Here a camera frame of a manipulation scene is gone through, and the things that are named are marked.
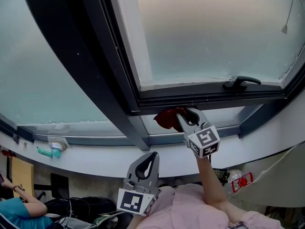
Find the black window frame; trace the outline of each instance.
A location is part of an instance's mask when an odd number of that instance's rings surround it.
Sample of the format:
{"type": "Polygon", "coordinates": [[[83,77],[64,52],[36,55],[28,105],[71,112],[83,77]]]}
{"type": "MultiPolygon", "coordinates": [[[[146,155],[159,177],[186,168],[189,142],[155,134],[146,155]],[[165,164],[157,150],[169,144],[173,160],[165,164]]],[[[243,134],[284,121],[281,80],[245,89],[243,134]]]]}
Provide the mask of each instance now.
{"type": "MultiPolygon", "coordinates": [[[[151,145],[181,143],[183,133],[149,135],[141,115],[154,115],[176,106],[208,110],[261,105],[239,125],[218,128],[220,137],[239,135],[242,138],[281,112],[305,87],[305,58],[302,57],[301,69],[284,89],[280,86],[249,84],[244,92],[226,92],[223,83],[205,83],[141,92],[111,0],[26,1],[60,62],[93,103],[125,135],[67,136],[70,144],[135,145],[145,151],[151,145]]],[[[29,141],[47,141],[47,135],[9,126],[0,120],[2,132],[29,141]]]]}

